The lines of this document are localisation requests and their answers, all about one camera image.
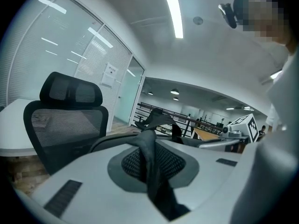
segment glass wall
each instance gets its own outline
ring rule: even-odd
[[[38,0],[49,4],[48,0]],[[16,53],[8,87],[8,103],[38,99],[54,71],[74,76],[93,33],[102,23],[73,0],[55,0],[35,20]]]
[[[129,124],[143,72],[144,70],[139,63],[132,59],[121,84],[114,116],[126,124]]]
[[[19,98],[38,100],[46,78],[56,71],[100,87],[110,129],[121,81],[133,55],[82,5],[75,0],[28,0],[2,44],[0,105],[9,105]],[[108,64],[117,69],[111,86],[102,84]],[[136,73],[138,83],[140,74]]]
[[[7,80],[18,45],[30,24],[46,7],[47,5],[39,0],[27,0],[15,15],[2,38],[0,45],[0,106],[7,104]]]

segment floor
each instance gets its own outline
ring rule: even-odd
[[[140,132],[139,129],[127,126],[121,120],[114,118],[111,132],[108,135],[117,133]],[[24,157],[0,157],[0,162],[5,166],[7,178],[11,184],[27,195],[31,193],[45,180],[49,174],[37,155]]]

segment ceiling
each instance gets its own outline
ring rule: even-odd
[[[240,103],[237,100],[228,98],[217,94],[215,92],[206,91],[190,84],[178,83],[169,80],[162,80],[156,78],[145,78],[142,93],[148,95],[151,91],[155,96],[161,98],[173,99],[175,95],[171,94],[172,89],[178,89],[180,102],[184,103],[184,99],[190,97],[200,97],[202,100],[217,104],[223,109],[236,106],[246,106],[246,104]]]
[[[263,82],[281,69],[287,58],[285,47],[257,39],[241,26],[232,29],[226,24],[218,5],[233,0],[179,0],[183,39],[174,36],[166,0],[107,1],[127,21],[152,63],[181,59],[185,66],[195,64],[200,69],[213,61],[230,69],[243,67]],[[202,25],[193,23],[195,16],[203,18]]]

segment headphone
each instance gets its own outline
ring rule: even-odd
[[[232,9],[230,3],[219,4],[218,8],[220,9],[223,18],[231,28],[236,28],[237,24],[248,25],[248,18],[243,12],[243,1],[244,0],[234,0]]]

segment black strap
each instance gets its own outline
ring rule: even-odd
[[[164,173],[161,172],[160,164],[156,159],[156,146],[159,145],[156,143],[156,138],[157,135],[153,130],[147,130],[140,133],[128,144],[139,147],[142,158],[146,162],[144,176],[146,176],[149,199],[169,221],[172,221],[190,210],[177,202],[173,188]]]
[[[160,125],[172,125],[172,141],[183,144],[180,138],[182,136],[182,130],[169,114],[162,114],[154,118],[154,120],[144,129],[144,131],[155,130],[156,127]]]

